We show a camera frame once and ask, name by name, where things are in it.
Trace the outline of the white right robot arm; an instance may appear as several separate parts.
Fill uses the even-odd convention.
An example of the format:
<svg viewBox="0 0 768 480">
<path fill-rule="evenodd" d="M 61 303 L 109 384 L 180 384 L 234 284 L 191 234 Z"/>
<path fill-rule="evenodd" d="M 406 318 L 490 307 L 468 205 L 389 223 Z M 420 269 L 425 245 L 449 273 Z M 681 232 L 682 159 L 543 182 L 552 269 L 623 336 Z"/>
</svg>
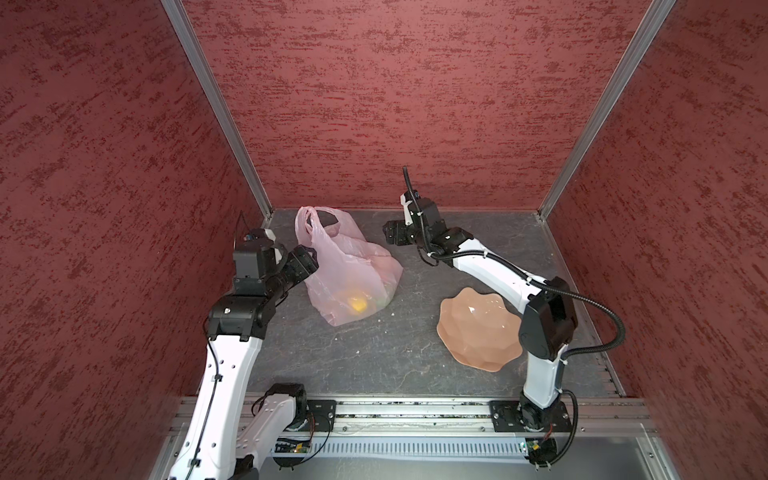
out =
<svg viewBox="0 0 768 480">
<path fill-rule="evenodd" d="M 420 211 L 407 202 L 404 210 L 403 220 L 382 227 L 388 244 L 417 246 L 428 257 L 478 279 L 522 314 L 518 339 L 527 354 L 527 370 L 517 421 L 528 431 L 547 429 L 560 402 L 564 355 L 578 326 L 568 283 L 527 272 L 470 232 L 447 227 L 434 205 Z"/>
</svg>

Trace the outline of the pink plastic bag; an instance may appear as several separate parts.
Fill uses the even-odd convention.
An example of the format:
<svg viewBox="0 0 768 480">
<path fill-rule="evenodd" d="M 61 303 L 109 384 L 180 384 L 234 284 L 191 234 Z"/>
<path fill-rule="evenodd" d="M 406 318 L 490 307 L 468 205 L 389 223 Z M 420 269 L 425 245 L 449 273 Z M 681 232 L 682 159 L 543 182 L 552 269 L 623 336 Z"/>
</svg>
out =
<svg viewBox="0 0 768 480">
<path fill-rule="evenodd" d="M 366 240 L 352 216 L 328 207 L 305 206 L 295 218 L 300 245 L 317 252 L 318 270 L 305 284 L 311 304 L 332 326 L 372 316 L 394 298 L 403 267 L 384 247 Z M 365 295 L 369 310 L 356 315 L 346 305 Z"/>
</svg>

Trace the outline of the yellow fake lemon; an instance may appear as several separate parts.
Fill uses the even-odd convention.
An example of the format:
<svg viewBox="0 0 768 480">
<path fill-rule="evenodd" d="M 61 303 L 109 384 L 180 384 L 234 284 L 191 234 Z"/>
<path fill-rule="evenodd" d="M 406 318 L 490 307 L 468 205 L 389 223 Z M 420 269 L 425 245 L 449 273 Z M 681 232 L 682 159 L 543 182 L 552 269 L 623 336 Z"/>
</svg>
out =
<svg viewBox="0 0 768 480">
<path fill-rule="evenodd" d="M 369 310 L 369 301 L 365 295 L 351 295 L 346 299 L 346 305 L 356 315 L 362 315 Z"/>
</svg>

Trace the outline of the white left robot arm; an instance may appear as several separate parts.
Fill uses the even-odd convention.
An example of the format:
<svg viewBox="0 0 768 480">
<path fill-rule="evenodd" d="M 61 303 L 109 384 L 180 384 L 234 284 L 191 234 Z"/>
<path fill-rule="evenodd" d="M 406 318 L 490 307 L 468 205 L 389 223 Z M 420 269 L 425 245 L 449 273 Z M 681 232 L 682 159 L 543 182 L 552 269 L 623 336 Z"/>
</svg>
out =
<svg viewBox="0 0 768 480">
<path fill-rule="evenodd" d="M 211 308 L 205 328 L 206 367 L 172 479 L 256 479 L 281 434 L 307 416 L 300 384 L 276 384 L 240 426 L 247 386 L 278 305 L 318 269 L 314 249 L 286 250 L 253 237 L 237 244 L 230 293 Z"/>
</svg>

